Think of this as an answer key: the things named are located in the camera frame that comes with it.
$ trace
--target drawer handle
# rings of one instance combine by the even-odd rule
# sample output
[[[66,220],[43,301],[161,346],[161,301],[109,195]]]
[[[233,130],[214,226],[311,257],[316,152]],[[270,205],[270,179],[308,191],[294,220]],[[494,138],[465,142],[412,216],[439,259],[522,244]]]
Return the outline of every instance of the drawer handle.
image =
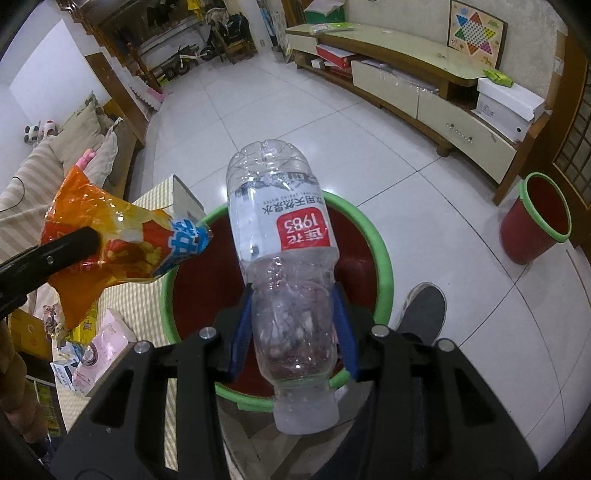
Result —
[[[472,137],[467,137],[466,135],[464,135],[462,132],[460,132],[456,126],[454,124],[446,124],[446,127],[448,127],[452,132],[454,132],[458,137],[460,137],[464,142],[473,144],[474,143],[474,139]]]

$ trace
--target white tile floor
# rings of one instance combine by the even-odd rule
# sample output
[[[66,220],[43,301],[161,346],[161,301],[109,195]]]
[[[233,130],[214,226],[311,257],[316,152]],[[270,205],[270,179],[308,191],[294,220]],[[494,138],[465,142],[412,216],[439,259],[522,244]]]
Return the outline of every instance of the white tile floor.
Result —
[[[497,393],[540,466],[551,459],[591,401],[591,267],[581,252],[559,245],[515,265],[498,239],[515,190],[495,207],[492,185],[466,159],[438,158],[400,119],[293,64],[214,60],[166,91],[132,196],[175,173],[210,212],[226,202],[237,148],[293,143],[321,185],[358,205],[384,238],[396,285],[391,326],[412,287],[439,285],[448,302],[442,335]]]

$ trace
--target red trash bin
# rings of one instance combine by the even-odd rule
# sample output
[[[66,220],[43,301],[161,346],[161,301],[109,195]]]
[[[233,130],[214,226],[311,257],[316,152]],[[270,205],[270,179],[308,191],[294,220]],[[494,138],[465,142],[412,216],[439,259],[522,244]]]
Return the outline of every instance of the red trash bin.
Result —
[[[501,223],[501,244],[513,262],[525,265],[571,233],[569,206],[558,185],[531,173],[518,186],[519,198]]]

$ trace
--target trash bin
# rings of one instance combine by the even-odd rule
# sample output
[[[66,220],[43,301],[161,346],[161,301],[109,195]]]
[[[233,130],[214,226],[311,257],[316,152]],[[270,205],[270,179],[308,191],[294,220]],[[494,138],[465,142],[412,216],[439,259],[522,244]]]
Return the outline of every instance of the trash bin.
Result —
[[[394,301],[394,275],[384,241],[354,205],[327,192],[324,199],[340,251],[336,279],[351,303],[368,308],[376,323],[387,325]],[[213,232],[210,245],[164,278],[161,314],[171,343],[212,325],[221,309],[238,304],[244,289],[228,206],[218,208],[204,221]],[[339,388],[348,379],[339,361],[330,385]],[[252,343],[241,375],[231,385],[216,384],[216,393],[234,401],[241,410],[272,411],[273,387],[259,372]]]
[[[501,244],[513,262],[525,265],[569,239],[569,206],[558,185],[531,173],[518,186],[519,198],[501,223]]]

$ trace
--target blue gripper pad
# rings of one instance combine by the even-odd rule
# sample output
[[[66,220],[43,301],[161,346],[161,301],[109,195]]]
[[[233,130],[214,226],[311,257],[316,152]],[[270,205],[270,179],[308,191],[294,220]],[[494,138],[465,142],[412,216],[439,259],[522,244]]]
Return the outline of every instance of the blue gripper pad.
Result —
[[[333,324],[336,334],[339,338],[339,347],[343,356],[343,363],[347,372],[351,374],[354,380],[359,379],[359,347],[353,327],[350,324],[348,316],[348,301],[343,298],[342,287],[335,285],[330,293],[333,305]]]
[[[232,350],[230,354],[230,374],[236,378],[244,368],[246,362],[246,354],[248,353],[248,347],[251,344],[252,337],[252,289],[247,286],[245,293],[248,297],[246,300],[241,299],[240,304],[244,305],[236,332],[232,338]]]

